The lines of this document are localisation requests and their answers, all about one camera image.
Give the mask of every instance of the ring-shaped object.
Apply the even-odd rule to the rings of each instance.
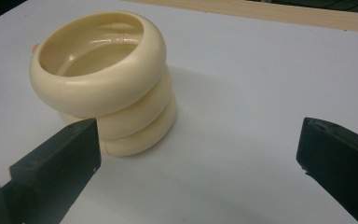
[[[145,97],[118,112],[97,117],[100,140],[113,140],[136,133],[158,117],[171,99],[172,81],[168,68],[160,81]],[[59,113],[62,120],[74,123],[82,119]]]
[[[101,152],[111,156],[130,156],[155,145],[170,129],[176,114],[174,94],[162,113],[148,126],[128,137],[100,141]]]
[[[31,60],[30,79],[50,107],[97,117],[141,99],[165,66],[165,42],[151,21],[103,12],[72,21],[43,41]]]

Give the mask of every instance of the cream plastic object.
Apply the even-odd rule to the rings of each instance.
[[[96,118],[109,155],[148,149],[175,117],[164,39],[130,12],[89,15],[59,28],[35,49],[30,80],[66,123]]]

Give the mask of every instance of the cream ring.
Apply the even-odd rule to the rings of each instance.
[[[149,125],[171,99],[172,81],[169,70],[146,96],[118,112],[97,117],[100,140],[113,140],[136,133]],[[86,118],[78,118],[59,113],[62,120],[74,123]]]
[[[146,95],[165,71],[165,61],[165,42],[151,21],[103,12],[72,21],[43,41],[31,60],[30,79],[50,107],[97,117]]]
[[[111,156],[130,156],[155,145],[170,129],[176,114],[176,101],[171,100],[151,124],[128,137],[110,141],[100,141],[102,152]]]

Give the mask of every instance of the wooden edge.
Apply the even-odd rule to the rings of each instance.
[[[282,21],[358,31],[358,13],[308,7],[290,7],[245,0],[126,0],[266,21]]]

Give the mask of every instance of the table surface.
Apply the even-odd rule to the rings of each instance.
[[[30,85],[32,46],[106,10],[162,32],[178,113],[153,148],[103,156],[62,223],[356,223],[296,149],[305,117],[358,133],[357,32],[123,1],[28,0],[0,17],[1,185],[64,127]]]

